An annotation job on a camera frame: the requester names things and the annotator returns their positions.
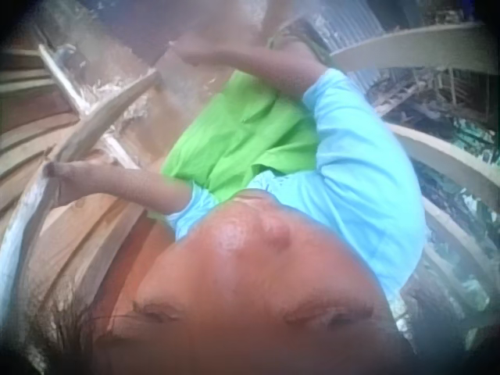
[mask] wood shavings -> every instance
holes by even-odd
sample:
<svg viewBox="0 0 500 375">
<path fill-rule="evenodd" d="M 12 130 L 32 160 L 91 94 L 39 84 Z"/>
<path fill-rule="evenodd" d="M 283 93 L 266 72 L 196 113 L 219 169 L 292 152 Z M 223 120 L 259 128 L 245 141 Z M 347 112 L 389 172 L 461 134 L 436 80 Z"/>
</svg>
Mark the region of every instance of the wood shavings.
<svg viewBox="0 0 500 375">
<path fill-rule="evenodd" d="M 110 96 L 120 92 L 134 79 L 114 77 L 110 82 L 103 84 L 100 80 L 93 86 L 83 86 L 80 88 L 80 94 L 90 103 L 90 108 L 94 108 L 99 102 L 102 102 Z M 148 117 L 149 99 L 151 95 L 146 92 L 139 97 L 123 115 L 116 121 L 114 128 L 118 134 L 122 133 L 125 128 L 135 120 L 145 119 Z"/>
</svg>

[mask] wooden plank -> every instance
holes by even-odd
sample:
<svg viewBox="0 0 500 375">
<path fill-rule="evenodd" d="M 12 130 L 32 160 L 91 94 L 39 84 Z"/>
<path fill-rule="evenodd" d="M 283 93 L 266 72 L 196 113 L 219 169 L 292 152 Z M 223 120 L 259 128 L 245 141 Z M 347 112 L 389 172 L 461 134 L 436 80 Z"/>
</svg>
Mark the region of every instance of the wooden plank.
<svg viewBox="0 0 500 375">
<path fill-rule="evenodd" d="M 0 155 L 0 178 L 13 172 L 19 166 L 43 155 L 44 152 L 53 148 L 60 141 L 64 140 L 73 131 L 72 128 L 64 128 L 36 137 L 31 141 L 11 149 Z"/>
<path fill-rule="evenodd" d="M 123 111 L 157 84 L 159 78 L 158 72 L 153 71 L 98 105 L 74 129 L 71 128 L 70 136 L 49 158 L 60 163 L 82 159 Z M 56 192 L 56 181 L 49 180 L 41 167 L 25 189 L 12 215 L 0 248 L 0 325 L 9 317 L 15 319 L 14 309 L 9 309 L 12 297 L 17 293 L 14 287 L 19 284 L 16 281 L 23 274 L 23 260 L 31 253 Z"/>
<path fill-rule="evenodd" d="M 500 213 L 498 169 L 436 137 L 389 124 L 409 156 L 443 173 Z"/>
<path fill-rule="evenodd" d="M 87 305 L 94 301 L 116 253 L 144 211 L 144 207 L 130 203 L 111 226 L 111 231 L 102 238 L 102 243 L 94 246 L 93 254 L 89 254 L 85 259 L 86 262 L 81 263 L 80 276 L 77 278 L 75 288 L 75 295 L 80 301 Z"/>
<path fill-rule="evenodd" d="M 26 49 L 0 49 L 0 69 L 40 69 L 44 62 L 38 51 Z"/>
<path fill-rule="evenodd" d="M 452 296 L 467 313 L 477 311 L 477 308 L 467 297 L 465 288 L 453 273 L 452 265 L 440 257 L 432 245 L 426 245 L 423 248 L 423 258 L 427 261 L 427 263 L 429 263 L 434 272 L 441 278 L 443 284 L 448 288 Z"/>
<path fill-rule="evenodd" d="M 0 183 L 0 213 L 19 199 L 40 164 L 41 158 L 35 158 Z"/>
<path fill-rule="evenodd" d="M 18 80 L 34 80 L 36 78 L 48 77 L 50 77 L 50 73 L 45 69 L 6 70 L 0 72 L 0 83 L 17 82 Z"/>
<path fill-rule="evenodd" d="M 0 98 L 0 134 L 20 125 L 31 123 L 45 117 L 72 112 L 63 93 L 59 90 L 43 91 L 30 96 Z"/>
<path fill-rule="evenodd" d="M 444 66 L 498 74 L 498 42 L 475 23 L 399 31 L 336 51 L 331 58 L 344 71 Z"/>
<path fill-rule="evenodd" d="M 0 96 L 28 95 L 30 92 L 52 88 L 54 85 L 54 80 L 50 78 L 0 84 Z"/>
<path fill-rule="evenodd" d="M 50 53 L 48 53 L 48 49 L 44 45 L 39 45 L 38 51 L 40 52 L 40 57 L 47 66 L 47 69 L 54 77 L 55 82 L 61 88 L 62 92 L 66 94 L 66 97 L 73 107 L 73 110 L 79 114 L 88 113 L 90 111 L 90 105 L 85 100 L 83 100 L 82 97 L 80 97 L 73 85 L 52 59 Z"/>
<path fill-rule="evenodd" d="M 73 125 L 77 121 L 78 117 L 72 113 L 61 113 L 12 129 L 0 136 L 0 154 L 42 134 Z"/>
<path fill-rule="evenodd" d="M 441 211 L 428 199 L 423 198 L 423 206 L 427 225 L 466 260 L 466 265 L 481 282 L 481 286 L 490 296 L 491 301 L 500 303 L 498 275 L 492 262 L 489 261 L 473 237 L 469 236 L 446 212 Z"/>
<path fill-rule="evenodd" d="M 74 202 L 52 221 L 34 245 L 22 280 L 25 298 L 44 298 L 64 266 L 75 256 L 85 238 L 116 203 L 109 195 L 92 195 Z"/>
</svg>

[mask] curved wooden beam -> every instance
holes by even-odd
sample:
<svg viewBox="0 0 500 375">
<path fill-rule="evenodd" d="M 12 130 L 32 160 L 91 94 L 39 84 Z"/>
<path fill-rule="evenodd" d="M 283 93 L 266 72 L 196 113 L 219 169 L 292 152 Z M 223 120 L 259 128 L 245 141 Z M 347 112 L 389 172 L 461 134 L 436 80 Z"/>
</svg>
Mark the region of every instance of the curved wooden beam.
<svg viewBox="0 0 500 375">
<path fill-rule="evenodd" d="M 60 129 L 21 144 L 0 155 L 0 178 L 6 177 L 30 160 L 43 155 L 71 134 L 72 129 Z"/>
<path fill-rule="evenodd" d="M 0 69 L 42 69 L 38 51 L 29 49 L 0 49 Z"/>
<path fill-rule="evenodd" d="M 60 113 L 9 130 L 0 137 L 0 154 L 50 131 L 73 125 L 77 121 L 78 117 L 72 113 Z"/>
<path fill-rule="evenodd" d="M 50 77 L 50 73 L 45 69 L 32 70 L 7 70 L 0 72 L 0 82 L 16 82 L 18 80 L 33 80 L 35 78 Z"/>
<path fill-rule="evenodd" d="M 49 159 L 61 163 L 82 159 L 123 111 L 159 79 L 158 72 L 153 71 L 98 105 L 72 129 L 72 134 L 51 153 Z M 55 181 L 49 180 L 43 170 L 42 166 L 20 198 L 0 248 L 1 327 L 9 318 L 20 268 L 33 248 L 57 192 Z"/>
<path fill-rule="evenodd" d="M 440 257 L 432 245 L 425 245 L 423 248 L 423 258 L 441 278 L 443 284 L 447 287 L 457 302 L 460 303 L 464 310 L 467 312 L 477 311 L 477 307 L 474 306 L 467 297 L 465 288 L 453 274 L 452 265 Z"/>
<path fill-rule="evenodd" d="M 0 84 L 0 98 L 4 96 L 26 95 L 52 88 L 55 82 L 51 78 L 41 80 L 24 80 L 20 82 L 8 82 Z"/>
<path fill-rule="evenodd" d="M 19 199 L 40 164 L 41 158 L 32 159 L 0 183 L 0 213 Z"/>
<path fill-rule="evenodd" d="M 474 238 L 469 236 L 450 215 L 426 198 L 423 198 L 423 207 L 427 225 L 466 260 L 467 266 L 480 281 L 491 301 L 494 304 L 500 303 L 498 275 Z"/>
<path fill-rule="evenodd" d="M 66 264 L 116 203 L 117 199 L 112 196 L 92 195 L 81 204 L 74 202 L 56 213 L 57 217 L 48 227 L 44 226 L 26 259 L 20 288 L 22 298 L 30 299 L 33 295 L 41 300 L 45 298 Z"/>
<path fill-rule="evenodd" d="M 443 173 L 500 213 L 500 171 L 446 141 L 388 124 L 408 155 Z"/>
<path fill-rule="evenodd" d="M 498 74 L 498 42 L 476 23 L 387 34 L 331 54 L 344 71 L 366 68 L 449 67 Z"/>
</svg>

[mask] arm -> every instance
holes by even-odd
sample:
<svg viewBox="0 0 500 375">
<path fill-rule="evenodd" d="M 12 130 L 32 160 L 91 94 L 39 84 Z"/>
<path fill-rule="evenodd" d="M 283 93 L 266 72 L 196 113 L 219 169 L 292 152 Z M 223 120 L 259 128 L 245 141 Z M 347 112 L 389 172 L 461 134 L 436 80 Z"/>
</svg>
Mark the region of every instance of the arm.
<svg viewBox="0 0 500 375">
<path fill-rule="evenodd" d="M 96 166 L 86 162 L 50 163 L 48 177 L 59 179 L 57 205 L 67 205 L 93 194 L 109 194 L 169 215 L 184 209 L 191 200 L 191 186 L 145 170 Z"/>
<path fill-rule="evenodd" d="M 231 66 L 296 99 L 301 99 L 327 71 L 320 62 L 293 56 L 289 52 L 247 45 L 212 45 L 194 35 L 175 43 L 173 50 L 191 65 Z"/>
</svg>

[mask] sleeve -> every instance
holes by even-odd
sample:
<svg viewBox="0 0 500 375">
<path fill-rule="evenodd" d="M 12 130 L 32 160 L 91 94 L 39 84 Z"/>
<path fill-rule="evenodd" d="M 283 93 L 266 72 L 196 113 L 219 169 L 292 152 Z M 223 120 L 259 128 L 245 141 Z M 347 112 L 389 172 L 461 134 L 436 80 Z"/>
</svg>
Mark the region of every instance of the sleeve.
<svg viewBox="0 0 500 375">
<path fill-rule="evenodd" d="M 399 145 L 356 85 L 341 71 L 328 70 L 305 94 L 313 113 L 320 146 L 316 167 L 325 177 L 332 164 L 372 159 L 371 152 Z"/>
<path fill-rule="evenodd" d="M 425 243 L 422 195 L 413 165 L 363 94 L 328 70 L 304 95 L 320 144 L 316 172 L 343 238 L 370 265 L 386 293 L 415 269 Z M 313 193 L 312 182 L 309 194 Z"/>
<path fill-rule="evenodd" d="M 216 198 L 208 190 L 192 182 L 193 194 L 189 204 L 180 212 L 166 216 L 166 222 L 175 231 L 176 241 L 184 237 L 188 231 L 217 204 Z"/>
</svg>

